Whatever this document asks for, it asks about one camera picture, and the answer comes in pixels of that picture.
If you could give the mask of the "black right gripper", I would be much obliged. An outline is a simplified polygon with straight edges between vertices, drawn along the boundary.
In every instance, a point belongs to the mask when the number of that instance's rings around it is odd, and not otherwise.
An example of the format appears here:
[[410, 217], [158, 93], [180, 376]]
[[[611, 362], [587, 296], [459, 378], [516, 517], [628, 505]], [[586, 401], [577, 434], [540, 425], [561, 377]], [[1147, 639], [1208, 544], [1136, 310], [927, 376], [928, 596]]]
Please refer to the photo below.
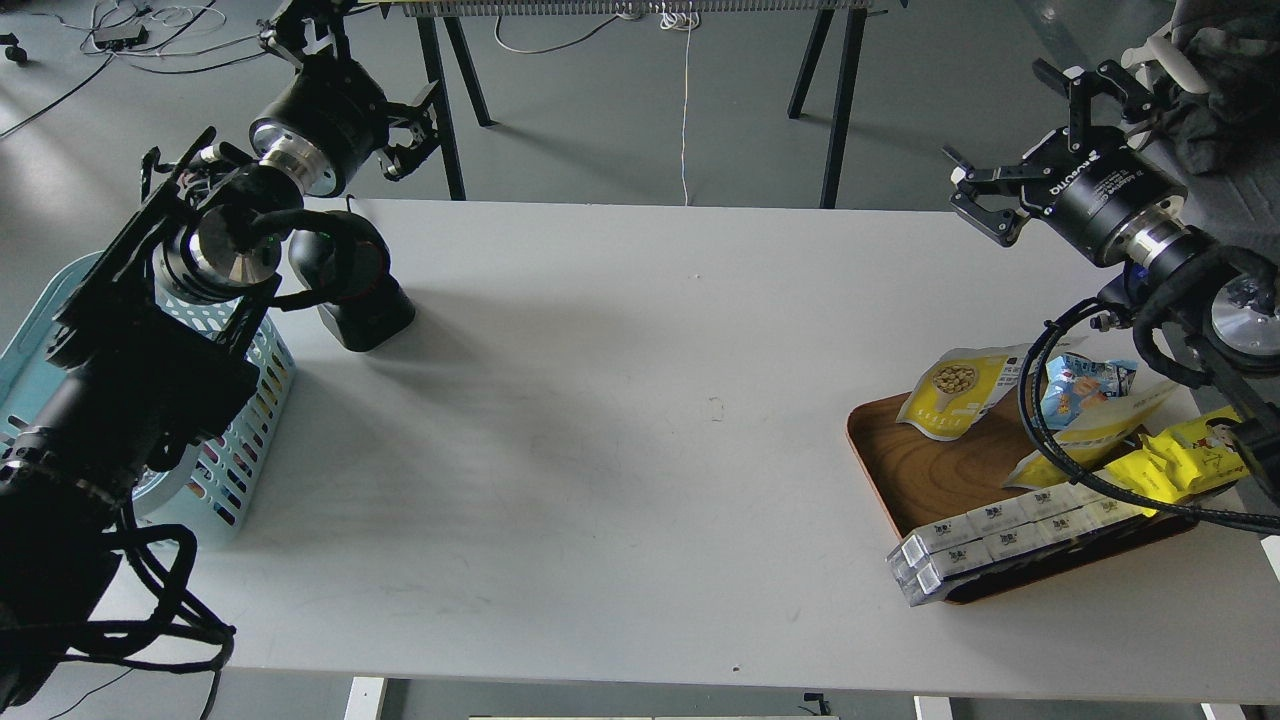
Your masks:
[[[1119, 102], [1126, 123], [1142, 123], [1160, 108], [1157, 99], [1115, 60], [1096, 70], [1060, 70], [1038, 58], [1032, 69], [1068, 100], [1068, 129], [1046, 135], [1023, 154], [1021, 164], [988, 169], [943, 143], [942, 152], [955, 164], [952, 209], [1002, 247], [1018, 241], [1030, 213], [1096, 266], [1124, 259], [1149, 265], [1180, 223], [1187, 187], [1132, 149], [1119, 128], [1092, 126], [1091, 113], [1093, 99], [1105, 94]], [[992, 209], [983, 197], [1011, 199], [1014, 205]]]

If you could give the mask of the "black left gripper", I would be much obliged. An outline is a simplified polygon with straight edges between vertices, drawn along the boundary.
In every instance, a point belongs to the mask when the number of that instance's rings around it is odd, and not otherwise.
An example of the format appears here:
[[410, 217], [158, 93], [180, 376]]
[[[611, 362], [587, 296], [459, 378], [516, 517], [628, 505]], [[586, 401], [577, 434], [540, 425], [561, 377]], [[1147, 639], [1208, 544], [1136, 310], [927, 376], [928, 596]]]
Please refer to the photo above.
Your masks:
[[[291, 85], [250, 127], [255, 154], [265, 158], [282, 141], [303, 147], [311, 172], [307, 195], [342, 195], [378, 151], [383, 176], [399, 182], [440, 147], [435, 128], [440, 81], [429, 81], [412, 102], [387, 101], [380, 86], [351, 60], [344, 18], [352, 1], [283, 1], [259, 23], [259, 46], [296, 70]], [[307, 28], [323, 45], [307, 54]], [[329, 56], [329, 58], [311, 58]], [[393, 143], [389, 132], [410, 133]]]

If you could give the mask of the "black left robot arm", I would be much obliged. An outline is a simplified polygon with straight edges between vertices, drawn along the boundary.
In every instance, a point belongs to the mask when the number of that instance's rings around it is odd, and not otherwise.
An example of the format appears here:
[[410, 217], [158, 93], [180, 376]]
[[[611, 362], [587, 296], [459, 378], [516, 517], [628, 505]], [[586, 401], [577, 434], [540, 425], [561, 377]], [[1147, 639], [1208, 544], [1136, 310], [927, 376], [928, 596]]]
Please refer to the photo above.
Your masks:
[[261, 47], [294, 77], [250, 129], [251, 150], [206, 129], [59, 307], [47, 361], [64, 378], [3, 451], [3, 707], [32, 700], [59, 664], [136, 666], [170, 637], [210, 644], [218, 673], [234, 629], [189, 591], [197, 539], [140, 527], [133, 492], [224, 433], [259, 388], [250, 347], [270, 309], [319, 307], [357, 352], [415, 319], [374, 225], [314, 211], [378, 156], [389, 179], [436, 147], [428, 85], [393, 102], [351, 56], [351, 1], [285, 1]]

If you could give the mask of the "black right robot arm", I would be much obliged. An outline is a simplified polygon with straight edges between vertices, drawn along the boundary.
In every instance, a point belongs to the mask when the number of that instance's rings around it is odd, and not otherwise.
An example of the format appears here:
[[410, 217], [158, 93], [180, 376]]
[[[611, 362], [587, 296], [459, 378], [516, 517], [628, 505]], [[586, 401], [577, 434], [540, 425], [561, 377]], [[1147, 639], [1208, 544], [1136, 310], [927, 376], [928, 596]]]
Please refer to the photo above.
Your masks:
[[1230, 512], [1158, 501], [1111, 486], [1071, 460], [1051, 438], [1036, 405], [1051, 350], [1083, 320], [1106, 331], [1128, 328], [1152, 370], [1188, 388], [1216, 389], [1239, 414], [1228, 433], [1248, 473], [1277, 498], [1277, 405], [1252, 380], [1277, 374], [1277, 266], [1270, 259], [1215, 240], [1184, 223], [1187, 190], [1144, 159], [1123, 129], [1097, 126], [1092, 101], [1106, 94], [1123, 119], [1149, 119], [1155, 96], [1116, 61], [1094, 70], [1060, 70], [1044, 60], [1036, 77], [1068, 101], [1069, 120], [1015, 165], [983, 169], [957, 150], [951, 204], [956, 214], [1009, 247], [1029, 220], [1041, 220], [1100, 268], [1121, 275], [1047, 322], [1018, 382], [1019, 413], [1034, 448], [1070, 480], [1158, 512], [1274, 536], [1274, 515]]

